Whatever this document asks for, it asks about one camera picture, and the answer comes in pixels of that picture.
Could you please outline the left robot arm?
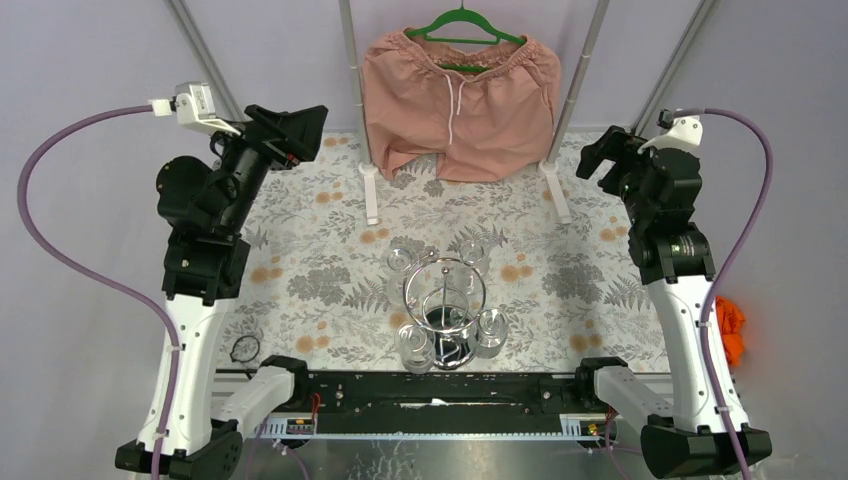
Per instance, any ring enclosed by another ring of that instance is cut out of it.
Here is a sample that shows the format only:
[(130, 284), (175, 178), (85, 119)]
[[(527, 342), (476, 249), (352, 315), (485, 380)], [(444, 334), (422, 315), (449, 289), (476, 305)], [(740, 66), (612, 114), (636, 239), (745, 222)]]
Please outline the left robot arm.
[(245, 438), (276, 407), (296, 411), (309, 401), (305, 363), (282, 357), (265, 361), (220, 406), (212, 389), (250, 252), (242, 227), (270, 171), (316, 158), (328, 111), (251, 105), (238, 123), (186, 95), (152, 107), (207, 135), (220, 165), (179, 156), (157, 175), (157, 212), (171, 227), (162, 281), (169, 332), (150, 412), (137, 438), (117, 449), (115, 465), (134, 479), (227, 479)]

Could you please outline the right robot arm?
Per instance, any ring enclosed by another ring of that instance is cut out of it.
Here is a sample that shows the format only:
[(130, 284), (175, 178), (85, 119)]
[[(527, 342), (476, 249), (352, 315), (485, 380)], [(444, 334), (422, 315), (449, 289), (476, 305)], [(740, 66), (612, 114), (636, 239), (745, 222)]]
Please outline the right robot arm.
[(576, 370), (575, 402), (628, 422), (658, 479), (745, 472), (771, 454), (772, 443), (752, 427), (724, 352), (712, 293), (718, 272), (692, 221), (700, 162), (618, 126), (581, 150), (577, 176), (591, 177), (603, 161), (611, 168), (598, 184), (626, 207), (628, 251), (660, 320), (672, 397), (660, 397), (624, 360), (594, 357)]

